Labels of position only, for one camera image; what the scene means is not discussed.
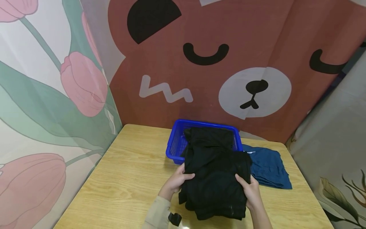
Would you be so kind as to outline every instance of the black tag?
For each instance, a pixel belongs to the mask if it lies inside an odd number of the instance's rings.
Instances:
[[[170,213],[168,216],[168,220],[174,226],[179,226],[180,222],[182,221],[182,217],[178,213],[175,213],[175,214]]]

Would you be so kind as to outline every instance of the black nose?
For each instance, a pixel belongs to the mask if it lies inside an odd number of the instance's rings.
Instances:
[[[240,105],[241,109],[246,109],[248,107],[252,107],[254,109],[258,109],[259,105],[256,103],[256,101],[254,100],[254,97],[257,93],[262,92],[264,90],[266,90],[268,88],[268,82],[265,80],[255,80],[252,82],[249,82],[245,88],[247,89],[247,91],[249,93],[251,93],[252,99],[249,100],[248,102]]]
[[[251,93],[252,95],[262,92],[264,90],[266,90],[268,88],[268,83],[265,80],[255,80],[252,82],[249,82],[245,88],[247,89],[247,91],[249,93]]]

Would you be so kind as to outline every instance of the human hand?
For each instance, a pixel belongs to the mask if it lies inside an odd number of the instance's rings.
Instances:
[[[173,194],[179,192],[180,186],[186,181],[194,178],[194,173],[184,174],[184,163],[178,167],[178,169],[173,173],[173,175],[165,182],[161,188],[158,196],[172,200]]]
[[[245,196],[247,197],[246,205],[249,210],[253,211],[264,208],[258,181],[252,175],[250,175],[250,184],[237,174],[235,174],[235,178],[244,189]]]

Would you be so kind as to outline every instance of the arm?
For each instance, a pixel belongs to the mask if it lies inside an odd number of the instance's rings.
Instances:
[[[170,201],[174,193],[179,192],[184,181],[193,179],[193,177],[194,174],[184,174],[184,163],[178,167],[160,189],[158,196],[147,212],[142,229],[168,228]]]
[[[258,181],[250,175],[250,184],[235,174],[236,180],[243,186],[247,197],[247,207],[250,211],[254,229],[273,229],[267,212],[264,208]]]

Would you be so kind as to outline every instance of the beige sleeve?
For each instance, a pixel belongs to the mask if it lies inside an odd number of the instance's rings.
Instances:
[[[168,229],[170,202],[157,196],[147,212],[142,229]]]

